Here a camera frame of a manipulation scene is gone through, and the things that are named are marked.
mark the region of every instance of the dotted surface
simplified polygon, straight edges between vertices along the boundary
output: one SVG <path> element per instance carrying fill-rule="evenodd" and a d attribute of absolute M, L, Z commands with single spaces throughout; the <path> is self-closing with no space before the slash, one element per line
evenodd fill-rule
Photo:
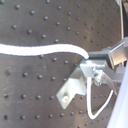
<path fill-rule="evenodd" d="M 69 43 L 87 51 L 101 50 L 121 39 L 115 0 L 0 0 L 0 43 L 42 46 Z M 0 55 L 1 128 L 105 128 L 116 96 L 90 120 L 86 96 L 76 95 L 63 110 L 56 93 L 81 57 L 56 53 L 36 57 Z M 95 113 L 109 94 L 92 87 Z"/>

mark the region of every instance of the white cable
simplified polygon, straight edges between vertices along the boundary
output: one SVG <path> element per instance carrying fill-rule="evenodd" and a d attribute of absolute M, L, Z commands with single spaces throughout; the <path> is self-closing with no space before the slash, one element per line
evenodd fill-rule
<path fill-rule="evenodd" d="M 92 109 L 91 109 L 91 85 L 92 85 L 92 78 L 91 77 L 87 77 L 87 111 L 88 111 L 88 116 L 93 120 L 95 119 L 102 111 L 103 109 L 107 106 L 107 104 L 109 103 L 112 94 L 113 94 L 113 90 L 110 91 L 110 94 L 108 96 L 108 99 L 106 100 L 106 102 L 102 105 L 102 107 L 97 111 L 97 113 L 95 113 L 94 115 L 92 114 Z"/>
<path fill-rule="evenodd" d="M 83 48 L 71 44 L 53 44 L 53 45 L 32 46 L 32 47 L 0 44 L 0 53 L 7 55 L 37 56 L 37 55 L 45 55 L 45 54 L 51 54 L 57 52 L 76 53 L 83 56 L 85 59 L 89 58 L 88 53 Z"/>

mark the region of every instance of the metal bracket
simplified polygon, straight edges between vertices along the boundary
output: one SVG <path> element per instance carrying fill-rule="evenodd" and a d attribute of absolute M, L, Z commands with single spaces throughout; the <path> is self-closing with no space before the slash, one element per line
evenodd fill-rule
<path fill-rule="evenodd" d="M 78 66 L 56 94 L 63 109 L 67 108 L 76 94 L 86 95 L 85 83 L 85 76 Z"/>

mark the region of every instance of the dark gray background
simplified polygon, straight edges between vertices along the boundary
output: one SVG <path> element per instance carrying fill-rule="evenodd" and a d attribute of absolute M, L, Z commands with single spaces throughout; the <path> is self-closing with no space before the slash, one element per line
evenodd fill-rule
<path fill-rule="evenodd" d="M 121 39 L 120 28 L 120 11 L 115 0 L 5 0 L 0 4 L 3 44 L 69 43 L 87 51 L 101 50 Z M 79 55 L 71 53 L 44 57 L 0 55 L 0 128 L 105 128 L 115 95 L 93 122 L 87 115 L 85 96 L 76 95 L 66 110 L 55 96 L 80 60 Z M 105 102 L 109 91 L 105 85 L 92 87 L 94 112 Z"/>

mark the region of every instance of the screw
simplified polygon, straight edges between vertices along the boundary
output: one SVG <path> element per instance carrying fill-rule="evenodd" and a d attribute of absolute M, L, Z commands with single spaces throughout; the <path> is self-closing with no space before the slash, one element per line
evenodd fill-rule
<path fill-rule="evenodd" d="M 63 96 L 62 102 L 67 103 L 69 100 L 69 97 L 67 95 Z"/>

